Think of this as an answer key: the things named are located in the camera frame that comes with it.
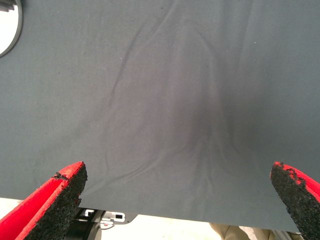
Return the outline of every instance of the mirror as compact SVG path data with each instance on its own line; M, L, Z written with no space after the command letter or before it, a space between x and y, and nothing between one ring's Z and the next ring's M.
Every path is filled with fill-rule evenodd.
M0 57L12 49L22 27L21 0L0 0Z

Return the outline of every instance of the gray fabric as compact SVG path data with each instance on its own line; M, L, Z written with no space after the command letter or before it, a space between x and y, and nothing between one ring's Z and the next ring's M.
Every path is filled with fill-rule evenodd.
M24 2L0 58L0 197L85 161L82 206L297 231L320 170L320 1Z

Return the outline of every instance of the white floor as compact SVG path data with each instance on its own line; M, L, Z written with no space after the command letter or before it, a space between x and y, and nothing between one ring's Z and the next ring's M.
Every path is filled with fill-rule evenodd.
M103 240L221 240L207 222L138 215L131 223L102 230Z
M21 200L0 197L0 219L21 203Z

